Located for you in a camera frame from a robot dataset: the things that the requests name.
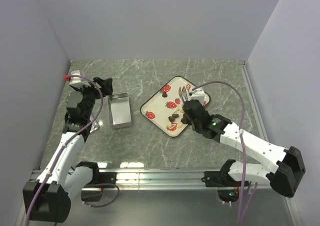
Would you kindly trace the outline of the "silver metal tongs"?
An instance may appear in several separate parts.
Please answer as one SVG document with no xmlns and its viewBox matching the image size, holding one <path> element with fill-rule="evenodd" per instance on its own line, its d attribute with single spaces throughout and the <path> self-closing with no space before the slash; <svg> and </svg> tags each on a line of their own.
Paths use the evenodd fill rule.
<svg viewBox="0 0 320 226">
<path fill-rule="evenodd" d="M 183 104 L 189 100 L 188 94 L 187 94 L 187 89 L 186 89 L 185 86 L 179 87 L 178 95 L 179 95 L 179 97 L 180 97 L 180 99 L 181 99 Z"/>
</svg>

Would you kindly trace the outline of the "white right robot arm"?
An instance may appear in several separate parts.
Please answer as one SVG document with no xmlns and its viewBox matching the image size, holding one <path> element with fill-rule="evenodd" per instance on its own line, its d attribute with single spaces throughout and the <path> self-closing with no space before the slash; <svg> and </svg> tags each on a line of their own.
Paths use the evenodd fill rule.
<svg viewBox="0 0 320 226">
<path fill-rule="evenodd" d="M 292 198 L 306 172 L 301 151 L 291 146 L 271 144 L 221 115 L 210 115 L 198 100 L 184 103 L 183 110 L 193 131 L 207 139 L 233 147 L 257 161 L 246 164 L 228 160 L 221 168 L 220 179 L 232 185 L 242 179 L 269 184 L 278 194 Z"/>
</svg>

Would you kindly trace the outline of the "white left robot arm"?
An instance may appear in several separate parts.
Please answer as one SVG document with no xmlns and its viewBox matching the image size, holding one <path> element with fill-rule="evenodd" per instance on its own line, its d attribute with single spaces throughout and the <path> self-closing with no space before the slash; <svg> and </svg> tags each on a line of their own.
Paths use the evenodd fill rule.
<svg viewBox="0 0 320 226">
<path fill-rule="evenodd" d="M 72 200 L 86 185 L 97 186 L 101 180 L 99 167 L 94 162 L 81 162 L 70 172 L 77 153 L 83 149 L 96 117 L 92 111 L 96 100 L 113 93 L 112 78 L 92 80 L 81 75 L 66 75 L 73 89 L 66 98 L 63 133 L 51 160 L 35 181 L 23 188 L 26 210 L 25 225 L 31 220 L 64 222 Z"/>
</svg>

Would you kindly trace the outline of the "brown round chocolate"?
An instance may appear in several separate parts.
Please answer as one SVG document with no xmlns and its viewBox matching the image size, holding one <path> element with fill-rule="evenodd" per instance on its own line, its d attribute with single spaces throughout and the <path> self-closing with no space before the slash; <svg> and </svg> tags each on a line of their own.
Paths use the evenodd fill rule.
<svg viewBox="0 0 320 226">
<path fill-rule="evenodd" d="M 182 118 L 182 119 L 181 119 L 181 122 L 182 122 L 183 124 L 187 124 L 187 123 L 188 123 L 187 120 L 188 120 L 188 119 L 185 117 L 185 118 Z"/>
</svg>

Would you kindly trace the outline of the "white strawberry square plate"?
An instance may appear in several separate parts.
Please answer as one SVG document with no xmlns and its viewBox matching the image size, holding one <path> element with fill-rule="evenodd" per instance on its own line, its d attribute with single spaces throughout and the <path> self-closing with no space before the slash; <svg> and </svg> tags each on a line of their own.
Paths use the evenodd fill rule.
<svg viewBox="0 0 320 226">
<path fill-rule="evenodd" d="M 183 86 L 186 87 L 189 99 L 189 91 L 195 84 L 183 76 L 174 76 L 140 107 L 141 114 L 171 138 L 181 135 L 188 127 L 187 124 L 183 124 L 182 128 L 177 128 L 177 124 L 184 117 L 183 103 L 178 94 L 179 87 Z M 171 122 L 172 127 L 168 127 L 168 117 L 173 114 L 179 114 L 179 117 Z"/>
</svg>

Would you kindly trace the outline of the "silver metal tin box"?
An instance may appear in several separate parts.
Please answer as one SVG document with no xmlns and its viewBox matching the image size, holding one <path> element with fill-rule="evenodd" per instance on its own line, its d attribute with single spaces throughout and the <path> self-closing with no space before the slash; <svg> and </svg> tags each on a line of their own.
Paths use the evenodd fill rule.
<svg viewBox="0 0 320 226">
<path fill-rule="evenodd" d="M 128 93 L 109 95 L 107 99 L 109 125 L 111 129 L 132 126 L 131 108 Z"/>
</svg>

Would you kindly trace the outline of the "aluminium right side rail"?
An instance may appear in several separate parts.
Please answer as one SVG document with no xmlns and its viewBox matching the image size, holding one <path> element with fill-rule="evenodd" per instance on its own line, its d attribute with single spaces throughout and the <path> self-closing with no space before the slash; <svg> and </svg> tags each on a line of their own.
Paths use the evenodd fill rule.
<svg viewBox="0 0 320 226">
<path fill-rule="evenodd" d="M 244 78 L 244 83 L 248 92 L 248 96 L 249 96 L 249 100 L 250 100 L 250 104 L 253 110 L 253 114 L 257 123 L 257 128 L 259 130 L 259 135 L 262 139 L 264 139 L 265 141 L 269 142 L 268 139 L 268 135 L 262 120 L 262 116 L 259 110 L 259 106 L 255 97 L 255 93 L 250 81 L 250 77 L 247 71 L 247 67 L 246 67 L 246 61 L 239 61 L 239 65 L 241 67 L 241 72 Z"/>
</svg>

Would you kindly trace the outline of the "aluminium rail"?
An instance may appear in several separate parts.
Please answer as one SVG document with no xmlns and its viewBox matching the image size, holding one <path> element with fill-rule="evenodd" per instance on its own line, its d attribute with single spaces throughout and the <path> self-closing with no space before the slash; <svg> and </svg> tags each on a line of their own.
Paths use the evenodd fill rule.
<svg viewBox="0 0 320 226">
<path fill-rule="evenodd" d="M 253 114 L 257 123 L 257 128 L 259 130 L 259 135 L 262 139 L 264 139 L 265 141 L 269 142 L 268 139 L 268 135 L 262 120 L 262 116 L 259 110 L 259 106 L 255 97 L 255 93 L 250 81 L 250 77 L 247 71 L 247 67 L 246 67 L 246 61 L 239 61 L 239 65 L 241 67 L 241 72 L 244 78 L 244 83 L 248 92 L 248 96 L 249 96 L 249 100 L 250 100 L 250 104 L 253 110 Z"/>
<path fill-rule="evenodd" d="M 56 182 L 67 193 L 78 193 L 90 188 L 115 188 L 125 190 L 202 189 L 205 187 L 240 187 L 241 167 L 235 171 L 204 171 L 203 169 L 99 169 L 97 166 L 79 166 L 74 171 L 58 169 L 45 183 Z"/>
</svg>

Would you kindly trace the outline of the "aluminium front rail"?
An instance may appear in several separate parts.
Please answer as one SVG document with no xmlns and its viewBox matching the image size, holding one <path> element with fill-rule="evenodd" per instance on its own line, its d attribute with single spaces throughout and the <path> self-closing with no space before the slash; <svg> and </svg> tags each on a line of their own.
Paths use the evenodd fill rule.
<svg viewBox="0 0 320 226">
<path fill-rule="evenodd" d="M 97 166 L 79 166 L 74 171 L 58 169 L 45 183 L 56 182 L 67 193 L 78 193 L 90 188 L 115 188 L 125 190 L 202 189 L 205 187 L 240 187 L 241 167 L 235 171 L 204 171 L 203 169 L 99 169 Z"/>
</svg>

